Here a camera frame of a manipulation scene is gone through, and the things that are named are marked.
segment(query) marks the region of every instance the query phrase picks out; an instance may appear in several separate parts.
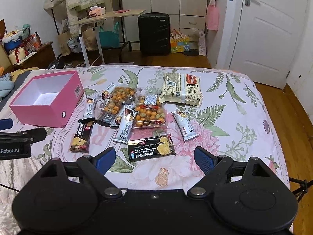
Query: light blue cloth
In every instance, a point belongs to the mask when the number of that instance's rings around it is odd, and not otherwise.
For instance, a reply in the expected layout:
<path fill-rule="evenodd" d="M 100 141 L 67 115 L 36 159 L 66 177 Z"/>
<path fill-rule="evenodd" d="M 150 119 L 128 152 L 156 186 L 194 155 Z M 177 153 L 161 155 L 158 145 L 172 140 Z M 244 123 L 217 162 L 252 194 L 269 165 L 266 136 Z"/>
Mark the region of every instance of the light blue cloth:
<path fill-rule="evenodd" d="M 10 73 L 7 73 L 0 77 L 0 101 L 7 96 L 14 88 L 14 82 L 11 81 Z"/>

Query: wooden floor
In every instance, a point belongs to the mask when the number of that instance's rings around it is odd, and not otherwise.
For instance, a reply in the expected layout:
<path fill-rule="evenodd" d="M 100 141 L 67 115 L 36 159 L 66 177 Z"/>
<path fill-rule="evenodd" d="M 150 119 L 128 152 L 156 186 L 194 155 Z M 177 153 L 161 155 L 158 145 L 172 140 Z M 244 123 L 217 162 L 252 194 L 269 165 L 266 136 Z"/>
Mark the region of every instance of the wooden floor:
<path fill-rule="evenodd" d="M 105 62 L 118 62 L 115 54 L 105 52 Z M 137 65 L 159 65 L 169 67 L 210 68 L 205 56 L 188 57 L 181 53 L 168 56 L 143 57 L 139 51 L 124 52 L 123 62 Z M 298 103 L 289 98 L 282 90 L 256 83 L 263 96 L 265 105 L 273 121 L 281 142 L 290 177 L 300 180 L 313 179 L 313 149 L 308 139 L 308 127 L 313 132 L 309 118 L 299 112 Z M 294 190 L 297 185 L 291 183 Z M 313 234 L 313 187 L 299 204 L 298 215 L 294 222 L 294 234 Z"/>

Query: colorful box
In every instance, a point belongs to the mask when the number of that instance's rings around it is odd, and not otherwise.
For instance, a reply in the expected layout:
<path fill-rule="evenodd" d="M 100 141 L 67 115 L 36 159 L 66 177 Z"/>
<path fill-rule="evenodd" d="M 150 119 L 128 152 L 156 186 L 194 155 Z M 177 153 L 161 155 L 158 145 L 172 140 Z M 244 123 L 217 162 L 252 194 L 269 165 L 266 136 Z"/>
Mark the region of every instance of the colorful box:
<path fill-rule="evenodd" d="M 61 128 L 83 93 L 77 71 L 35 76 L 16 95 L 10 108 L 22 124 Z"/>
<path fill-rule="evenodd" d="M 172 53 L 178 53 L 183 51 L 188 51 L 190 49 L 189 46 L 189 37 L 184 38 L 175 38 L 171 37 L 171 51 Z"/>

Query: desk leg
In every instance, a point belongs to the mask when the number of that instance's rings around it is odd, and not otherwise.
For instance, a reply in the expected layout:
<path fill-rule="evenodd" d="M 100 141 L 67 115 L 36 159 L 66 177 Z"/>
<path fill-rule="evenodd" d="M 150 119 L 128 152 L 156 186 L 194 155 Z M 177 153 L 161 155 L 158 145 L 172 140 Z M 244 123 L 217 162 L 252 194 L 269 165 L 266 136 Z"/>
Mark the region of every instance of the desk leg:
<path fill-rule="evenodd" d="M 86 66 L 90 66 L 88 55 L 87 55 L 87 50 L 86 50 L 84 39 L 83 39 L 83 34 L 81 33 L 81 26 L 79 27 L 79 42 L 80 42 L 81 50 L 84 55 L 85 64 Z"/>
<path fill-rule="evenodd" d="M 99 27 L 97 23 L 94 24 L 94 30 L 96 31 L 96 39 L 97 39 L 97 44 L 98 44 L 99 55 L 102 57 L 102 65 L 104 65 L 104 57 L 102 53 L 102 47 L 101 47 L 100 37 L 99 37 Z"/>

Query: beige snack bag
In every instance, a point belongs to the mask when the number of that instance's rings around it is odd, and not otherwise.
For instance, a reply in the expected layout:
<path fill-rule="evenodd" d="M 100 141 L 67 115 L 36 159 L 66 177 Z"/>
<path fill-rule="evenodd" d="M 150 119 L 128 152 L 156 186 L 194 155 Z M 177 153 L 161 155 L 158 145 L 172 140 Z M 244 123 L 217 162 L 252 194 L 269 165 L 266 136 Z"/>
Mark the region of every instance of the beige snack bag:
<path fill-rule="evenodd" d="M 193 106 L 200 106 L 202 94 L 200 78 L 189 74 L 164 73 L 165 80 L 161 88 L 159 102 L 165 101 L 186 103 Z"/>

